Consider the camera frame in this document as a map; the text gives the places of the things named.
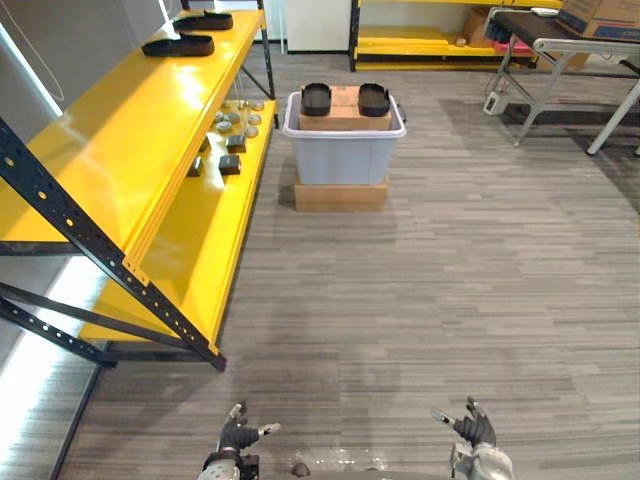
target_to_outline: gray plastic bin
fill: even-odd
[[[300,92],[289,95],[282,133],[293,139],[298,177],[304,184],[377,185],[396,140],[407,134],[391,97],[391,129],[325,132],[299,130]]]

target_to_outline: yellow shelf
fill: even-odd
[[[562,0],[360,0],[359,6],[363,3],[457,3],[494,7],[562,7]]]
[[[457,47],[457,35],[440,33],[430,27],[360,27],[356,59],[359,55],[424,55],[501,57],[493,47]],[[514,56],[531,57],[533,53]]]
[[[358,72],[379,72],[384,70],[486,70],[495,72],[498,64],[473,62],[356,62]]]
[[[247,151],[240,154],[241,174],[225,177],[223,189],[215,183],[215,167],[210,163],[205,163],[203,176],[182,182],[142,263],[154,284],[210,340],[215,354],[275,109],[275,101],[265,102],[260,112],[260,133],[247,139]],[[212,145],[213,157],[226,153],[224,138],[217,139]],[[107,281],[94,311],[176,336],[112,280]],[[80,336],[87,340],[142,341],[90,324]]]
[[[133,265],[172,205],[264,15],[233,12],[233,20],[232,30],[209,32],[215,52],[208,57],[150,58],[136,48],[28,145]],[[0,205],[0,241],[66,241],[4,182]]]

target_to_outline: white device on floor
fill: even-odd
[[[541,17],[555,17],[559,10],[555,8],[534,7],[531,9],[533,13]]]
[[[502,115],[510,100],[510,95],[493,91],[487,96],[482,109],[487,115]]]

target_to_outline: cardboard box on table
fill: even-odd
[[[352,131],[389,130],[391,112],[382,117],[365,117],[358,110],[359,86],[331,86],[331,110],[323,117],[300,114],[300,130]]]
[[[557,21],[585,38],[640,42],[640,0],[564,0]]]
[[[491,47],[493,41],[484,36],[484,24],[489,16],[489,9],[473,7],[469,10],[467,19],[462,27],[462,36],[471,47]]]

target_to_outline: cardboard box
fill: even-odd
[[[324,117],[300,114],[300,130],[351,131],[389,130],[391,112],[382,117],[365,117],[358,110],[359,86],[331,86],[331,110]]]
[[[564,0],[557,20],[582,37],[640,42],[640,0]]]
[[[294,186],[296,210],[300,212],[381,212],[387,199],[387,179],[378,185]]]
[[[488,8],[474,7],[469,10],[462,27],[462,36],[471,47],[490,47],[493,42],[484,36],[484,24],[489,15]]]

